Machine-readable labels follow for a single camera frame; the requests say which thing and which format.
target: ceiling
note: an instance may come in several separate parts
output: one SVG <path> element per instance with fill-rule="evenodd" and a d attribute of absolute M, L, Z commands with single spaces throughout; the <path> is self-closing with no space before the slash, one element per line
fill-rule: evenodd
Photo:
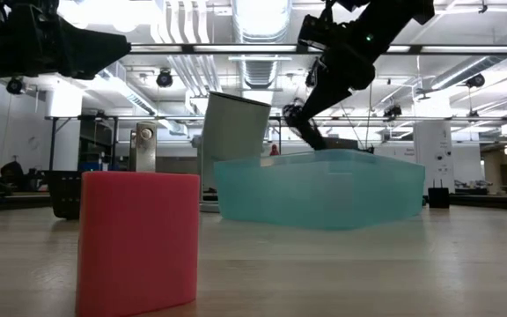
<path fill-rule="evenodd" d="M 108 6 L 115 6 L 121 0 L 111 1 Z M 438 14 L 426 26 L 420 26 L 415 21 L 410 22 L 394 43 L 396 44 L 495 44 L 507 34 L 507 0 L 487 0 L 489 10 L 479 14 L 476 10 L 481 7 L 480 0 L 436 0 Z M 62 0 L 61 8 L 76 5 L 72 1 Z M 119 33 L 112 25 L 120 18 L 131 18 L 140 24 L 134 31 L 125 33 L 128 40 L 134 43 L 153 43 L 150 33 L 150 15 L 152 1 L 130 1 L 129 4 L 115 16 L 102 18 L 101 15 L 86 15 L 88 29 Z M 208 34 L 213 43 L 235 42 L 232 29 L 231 2 L 229 0 L 209 0 L 208 6 Z M 306 14 L 318 16 L 323 4 L 317 0 L 293 0 L 293 11 L 288 26 L 288 43 L 297 40 L 302 20 Z M 349 21 L 358 16 L 360 10 L 350 13 L 340 6 L 334 8 L 336 21 Z M 241 94 L 239 79 L 239 65 L 228 60 L 228 55 L 215 55 L 217 74 L 224 92 Z M 292 55 L 289 61 L 280 62 L 276 80 L 273 106 L 281 107 L 292 101 L 295 96 L 305 97 L 306 88 L 304 76 L 312 64 L 314 56 Z M 373 108 L 390 93 L 397 90 L 401 84 L 413 77 L 435 77 L 457 64 L 465 61 L 468 56 L 382 56 L 375 63 L 377 78 L 372 86 L 365 91 L 358 92 L 342 103 L 349 108 L 352 115 L 367 115 L 369 108 Z M 165 55 L 128 55 L 120 60 L 127 68 L 127 81 L 137 88 L 149 100 L 157 102 L 167 114 L 188 114 L 184 107 L 186 87 L 172 72 L 174 84 L 170 88 L 159 88 L 155 81 L 159 69 L 170 67 Z M 464 115 L 469 107 L 478 107 L 495 100 L 507 98 L 507 60 L 482 73 L 487 84 L 478 92 L 472 90 L 469 99 L 466 87 L 454 86 L 442 93 L 449 98 L 454 114 Z M 52 77 L 34 80 L 38 85 L 51 85 Z M 84 82 L 87 92 L 84 107 L 99 107 L 110 114 L 133 114 L 132 105 L 115 90 L 92 83 Z M 410 115 L 413 100 L 408 97 L 399 101 L 403 105 L 404 114 Z M 495 108 L 486 115 L 506 115 L 507 106 Z"/>

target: pink foam block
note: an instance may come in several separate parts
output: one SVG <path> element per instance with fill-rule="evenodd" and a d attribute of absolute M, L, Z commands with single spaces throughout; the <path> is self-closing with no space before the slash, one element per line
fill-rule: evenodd
<path fill-rule="evenodd" d="M 77 316 L 130 316 L 195 299 L 199 178 L 83 175 Z"/>

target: translucent plastic container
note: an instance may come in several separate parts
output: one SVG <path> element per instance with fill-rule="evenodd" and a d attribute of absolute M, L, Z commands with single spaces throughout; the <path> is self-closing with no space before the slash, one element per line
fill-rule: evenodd
<path fill-rule="evenodd" d="M 352 150 L 215 163 L 224 218 L 353 229 L 422 210 L 423 166 Z"/>

